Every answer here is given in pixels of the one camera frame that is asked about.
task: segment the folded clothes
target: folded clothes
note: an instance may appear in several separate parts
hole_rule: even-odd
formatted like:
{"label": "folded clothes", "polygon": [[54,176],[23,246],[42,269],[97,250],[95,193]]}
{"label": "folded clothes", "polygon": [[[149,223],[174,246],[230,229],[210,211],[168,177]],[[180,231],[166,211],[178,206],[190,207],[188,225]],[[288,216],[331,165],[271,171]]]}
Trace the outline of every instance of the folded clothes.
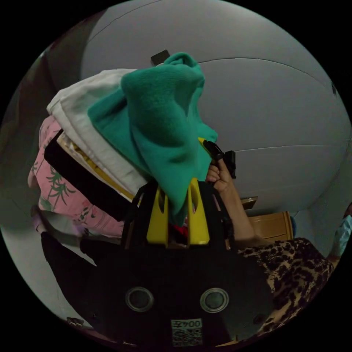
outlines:
{"label": "folded clothes", "polygon": [[29,187],[40,187],[39,208],[68,216],[75,220],[76,224],[82,224],[85,228],[107,237],[121,237],[124,222],[114,219],[97,204],[90,202],[45,160],[45,150],[60,129],[60,125],[52,116],[46,118],[40,128],[39,152],[28,175]]}
{"label": "folded clothes", "polygon": [[57,143],[61,133],[62,130],[48,143],[44,159],[89,202],[115,220],[124,221],[131,203],[72,159]]}
{"label": "folded clothes", "polygon": [[90,158],[88,158],[88,156],[76,144],[74,144],[64,132],[58,137],[57,143],[68,155],[70,155],[75,161],[77,161],[88,172],[94,175],[98,180],[110,186],[127,200],[133,200],[134,196],[131,193],[123,189],[103,170],[95,165],[95,163]]}
{"label": "folded clothes", "polygon": [[178,53],[164,65],[124,75],[119,88],[88,109],[96,130],[157,180],[169,197],[175,225],[184,222],[191,179],[204,181],[211,162],[198,137],[217,140],[198,112],[204,81],[198,63]]}
{"label": "folded clothes", "polygon": [[115,91],[121,78],[134,70],[118,69],[101,73],[60,90],[47,107],[66,135],[109,178],[133,196],[149,180],[117,152],[93,127],[87,109]]}

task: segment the teal cloth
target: teal cloth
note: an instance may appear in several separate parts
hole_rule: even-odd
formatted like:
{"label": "teal cloth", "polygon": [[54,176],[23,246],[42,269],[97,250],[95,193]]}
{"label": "teal cloth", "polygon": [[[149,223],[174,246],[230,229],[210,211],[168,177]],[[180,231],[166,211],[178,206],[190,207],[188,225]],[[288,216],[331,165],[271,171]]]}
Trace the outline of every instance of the teal cloth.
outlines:
{"label": "teal cloth", "polygon": [[198,137],[217,140],[198,112],[204,81],[198,63],[178,53],[163,65],[128,73],[88,110],[95,129],[157,180],[169,198],[169,220],[179,226],[187,214],[188,185],[193,177],[204,181],[211,162]]}

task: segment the hand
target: hand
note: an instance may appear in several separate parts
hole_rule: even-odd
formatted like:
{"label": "hand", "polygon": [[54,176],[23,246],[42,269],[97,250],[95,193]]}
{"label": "hand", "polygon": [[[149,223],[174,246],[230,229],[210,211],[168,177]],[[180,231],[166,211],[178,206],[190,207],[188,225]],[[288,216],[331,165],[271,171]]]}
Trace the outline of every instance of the hand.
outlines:
{"label": "hand", "polygon": [[214,188],[220,194],[226,192],[234,186],[230,172],[228,171],[223,159],[219,160],[217,163],[211,163],[205,180],[207,182],[215,182]]}

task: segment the black cloth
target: black cloth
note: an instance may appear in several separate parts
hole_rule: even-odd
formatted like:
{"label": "black cloth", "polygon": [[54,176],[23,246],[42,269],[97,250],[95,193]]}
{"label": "black cloth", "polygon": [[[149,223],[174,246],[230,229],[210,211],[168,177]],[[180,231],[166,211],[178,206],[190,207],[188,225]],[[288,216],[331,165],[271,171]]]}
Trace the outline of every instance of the black cloth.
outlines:
{"label": "black cloth", "polygon": [[60,130],[45,148],[44,159],[93,205],[117,221],[123,221],[131,205],[130,202],[97,179],[60,147],[57,139],[62,132],[63,130]]}

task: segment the white cloth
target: white cloth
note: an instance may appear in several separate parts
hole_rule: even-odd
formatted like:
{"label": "white cloth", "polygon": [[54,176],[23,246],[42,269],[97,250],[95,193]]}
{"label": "white cloth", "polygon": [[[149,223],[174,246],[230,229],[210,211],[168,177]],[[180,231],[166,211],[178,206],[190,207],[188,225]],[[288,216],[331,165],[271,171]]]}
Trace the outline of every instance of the white cloth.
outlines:
{"label": "white cloth", "polygon": [[135,70],[118,69],[101,73],[60,90],[47,107],[66,135],[113,181],[135,195],[147,183],[147,175],[137,170],[93,127],[87,110],[115,91],[121,78]]}

